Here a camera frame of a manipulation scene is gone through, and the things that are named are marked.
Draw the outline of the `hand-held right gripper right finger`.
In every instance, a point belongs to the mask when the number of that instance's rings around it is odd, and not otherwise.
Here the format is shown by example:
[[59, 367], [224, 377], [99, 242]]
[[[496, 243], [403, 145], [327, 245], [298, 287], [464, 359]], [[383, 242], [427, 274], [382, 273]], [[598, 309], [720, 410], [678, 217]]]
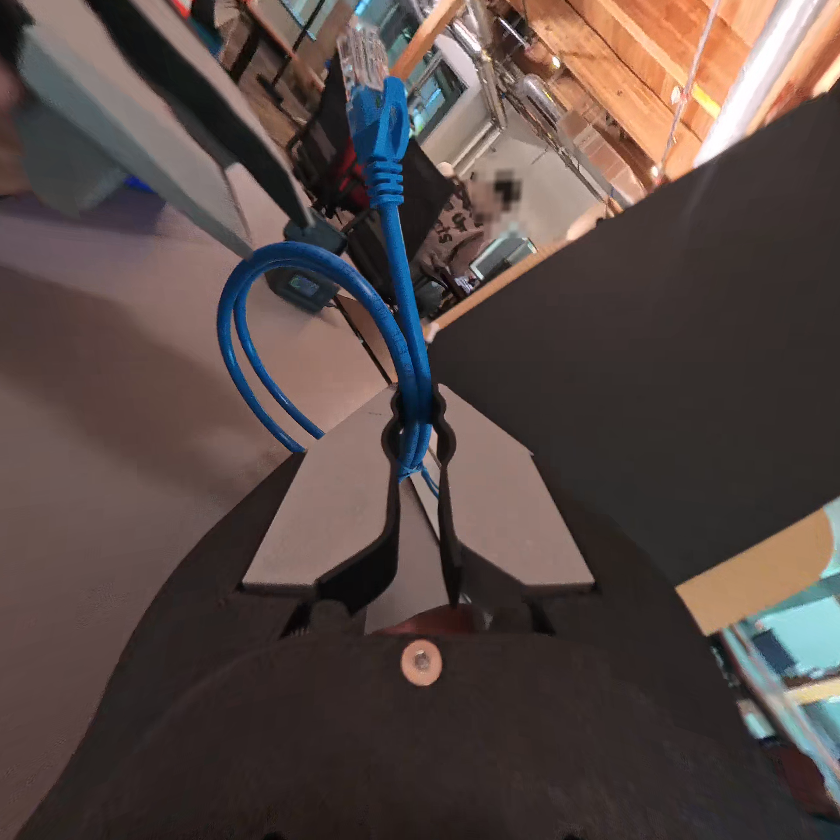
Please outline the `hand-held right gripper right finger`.
[[589, 592], [594, 576], [530, 451], [446, 385], [434, 392], [440, 559], [449, 602]]

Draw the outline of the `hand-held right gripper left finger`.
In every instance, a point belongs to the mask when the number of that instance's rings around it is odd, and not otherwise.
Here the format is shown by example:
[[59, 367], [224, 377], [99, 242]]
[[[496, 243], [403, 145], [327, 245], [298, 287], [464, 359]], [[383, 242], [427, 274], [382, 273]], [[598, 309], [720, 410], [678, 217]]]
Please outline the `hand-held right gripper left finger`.
[[386, 387], [302, 457], [243, 578], [251, 595], [365, 610], [393, 583], [401, 518], [399, 399]]

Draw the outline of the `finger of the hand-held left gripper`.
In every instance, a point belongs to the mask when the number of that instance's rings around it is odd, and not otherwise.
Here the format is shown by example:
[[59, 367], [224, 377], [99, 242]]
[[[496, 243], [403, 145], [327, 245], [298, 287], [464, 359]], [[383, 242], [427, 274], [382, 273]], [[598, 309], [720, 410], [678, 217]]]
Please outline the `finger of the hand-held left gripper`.
[[230, 176], [312, 225], [286, 158], [171, 2], [14, 2], [14, 194], [79, 217], [128, 176], [240, 257]]

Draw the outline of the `black battery charging case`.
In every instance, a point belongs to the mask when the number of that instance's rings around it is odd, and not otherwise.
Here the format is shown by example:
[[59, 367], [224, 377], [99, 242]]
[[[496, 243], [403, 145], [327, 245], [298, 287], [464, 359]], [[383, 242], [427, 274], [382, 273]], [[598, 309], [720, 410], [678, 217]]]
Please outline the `black battery charging case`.
[[[313, 224], [309, 227], [289, 221], [283, 229], [283, 241], [318, 247], [337, 257], [342, 257], [347, 249], [346, 235], [319, 213], [313, 215]], [[270, 269], [265, 273], [265, 279], [276, 296], [312, 313], [330, 306], [340, 289], [338, 284], [309, 269]]]

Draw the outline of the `black board on white stand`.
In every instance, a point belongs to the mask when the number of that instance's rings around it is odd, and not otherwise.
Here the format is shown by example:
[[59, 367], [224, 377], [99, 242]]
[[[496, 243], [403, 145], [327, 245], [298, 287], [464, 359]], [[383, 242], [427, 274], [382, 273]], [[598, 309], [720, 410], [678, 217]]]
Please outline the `black board on white stand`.
[[838, 500], [838, 86], [526, 269], [431, 347], [526, 445], [602, 591], [705, 632], [817, 585]]

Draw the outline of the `black office chair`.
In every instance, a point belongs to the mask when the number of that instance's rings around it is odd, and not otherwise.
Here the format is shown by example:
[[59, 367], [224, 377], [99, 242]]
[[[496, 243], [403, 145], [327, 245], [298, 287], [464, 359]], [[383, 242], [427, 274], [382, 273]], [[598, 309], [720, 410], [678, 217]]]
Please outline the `black office chair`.
[[[364, 174], [354, 153], [339, 56], [334, 54], [314, 115], [287, 145], [292, 170], [325, 215], [353, 216], [350, 255], [357, 267], [385, 270], [377, 213], [371, 210]], [[445, 209], [454, 187], [420, 145], [409, 140], [402, 159], [403, 203], [399, 208], [406, 255], [413, 259]]]

